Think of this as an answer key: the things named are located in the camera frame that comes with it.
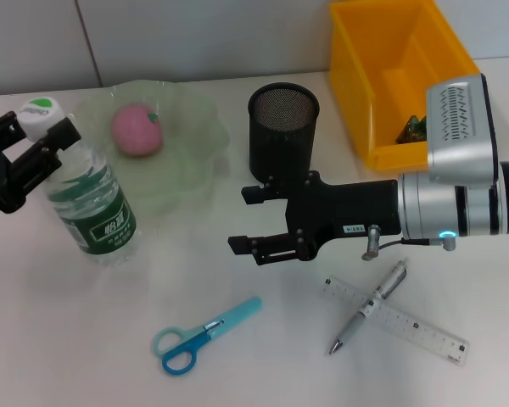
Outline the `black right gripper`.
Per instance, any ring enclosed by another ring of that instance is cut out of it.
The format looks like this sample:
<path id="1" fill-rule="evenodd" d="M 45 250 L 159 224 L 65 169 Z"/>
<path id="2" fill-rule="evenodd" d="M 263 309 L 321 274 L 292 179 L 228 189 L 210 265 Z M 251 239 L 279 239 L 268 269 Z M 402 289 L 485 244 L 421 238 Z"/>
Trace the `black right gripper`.
<path id="1" fill-rule="evenodd" d="M 263 186 L 243 187 L 246 204 L 286 200 L 288 233 L 269 237 L 235 236 L 236 255 L 251 254 L 257 265 L 299 259 L 310 261 L 327 242 L 367 237 L 370 226 L 382 236 L 401 234 L 396 180 L 329 185 L 313 171 L 302 178 L 270 176 Z"/>

